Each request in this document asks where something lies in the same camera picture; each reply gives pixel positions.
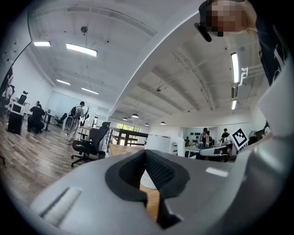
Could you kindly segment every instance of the fluorescent light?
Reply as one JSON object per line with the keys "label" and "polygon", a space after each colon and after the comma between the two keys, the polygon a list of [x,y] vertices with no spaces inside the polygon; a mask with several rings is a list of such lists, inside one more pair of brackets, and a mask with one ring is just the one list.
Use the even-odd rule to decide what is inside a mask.
{"label": "fluorescent light", "polygon": [[51,46],[50,42],[34,42],[35,46]]}
{"label": "fluorescent light", "polygon": [[56,79],[56,81],[57,81],[57,82],[60,82],[60,83],[64,83],[64,84],[66,84],[66,85],[70,85],[70,83],[65,82],[65,81],[62,81],[62,80],[59,80],[59,79]]}
{"label": "fluorescent light", "polygon": [[234,72],[234,83],[239,82],[239,61],[237,53],[231,54],[232,63],[233,63],[233,72]]}
{"label": "fluorescent light", "polygon": [[89,91],[89,92],[92,92],[92,93],[97,94],[97,95],[99,94],[98,92],[95,92],[95,91],[92,91],[92,90],[88,90],[88,89],[86,89],[86,88],[84,88],[84,87],[82,87],[82,89],[83,89],[83,90],[86,90],[86,91]]}
{"label": "fluorescent light", "polygon": [[91,56],[97,56],[97,51],[96,50],[92,50],[92,49],[88,49],[82,46],[76,46],[76,45],[72,45],[72,44],[68,44],[66,43],[66,48],[70,49],[70,50],[76,50],[82,53],[86,53],[88,55]]}
{"label": "fluorescent light", "polygon": [[236,108],[236,103],[237,103],[237,100],[233,100],[232,110],[234,110]]}

